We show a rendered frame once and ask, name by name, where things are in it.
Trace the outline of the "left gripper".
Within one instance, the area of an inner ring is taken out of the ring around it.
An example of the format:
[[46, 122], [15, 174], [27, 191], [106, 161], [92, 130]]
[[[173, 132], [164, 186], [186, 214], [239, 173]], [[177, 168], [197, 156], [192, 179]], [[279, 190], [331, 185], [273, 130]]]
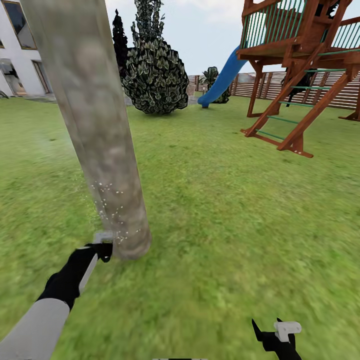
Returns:
[[108, 242], [108, 243], [96, 243], [95, 246], [100, 250], [100, 255], [98, 256], [99, 258], [101, 257], [110, 257], [113, 254], [113, 248], [112, 248], [113, 243]]

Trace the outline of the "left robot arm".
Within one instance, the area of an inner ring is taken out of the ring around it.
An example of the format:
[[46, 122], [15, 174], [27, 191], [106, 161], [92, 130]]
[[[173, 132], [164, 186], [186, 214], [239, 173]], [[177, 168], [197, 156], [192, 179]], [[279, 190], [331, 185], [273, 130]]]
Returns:
[[97, 232], [93, 245], [74, 250], [38, 300], [0, 342], [0, 360], [51, 360], [65, 323], [99, 258], [113, 254], [115, 232]]

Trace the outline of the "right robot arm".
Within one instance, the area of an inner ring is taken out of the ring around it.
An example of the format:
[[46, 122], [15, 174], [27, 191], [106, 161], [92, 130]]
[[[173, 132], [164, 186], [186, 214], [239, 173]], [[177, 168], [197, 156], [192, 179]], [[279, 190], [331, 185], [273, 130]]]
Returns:
[[261, 342], [266, 352], [275, 351], [279, 360], [302, 360], [296, 351], [295, 333], [302, 331], [301, 325], [296, 321], [275, 322], [273, 326], [277, 331], [260, 331], [256, 322], [251, 321], [256, 339]]

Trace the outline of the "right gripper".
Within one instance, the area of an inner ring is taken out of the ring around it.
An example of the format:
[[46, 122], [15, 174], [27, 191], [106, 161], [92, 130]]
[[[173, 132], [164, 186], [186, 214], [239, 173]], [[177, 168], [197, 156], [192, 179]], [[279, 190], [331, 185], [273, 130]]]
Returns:
[[275, 351], [279, 360], [286, 360], [290, 355], [299, 356], [296, 351], [296, 337], [295, 333], [288, 334], [289, 341], [282, 342], [278, 339], [274, 332], [260, 331], [256, 322], [251, 321], [255, 332], [256, 339], [261, 342], [266, 352]]

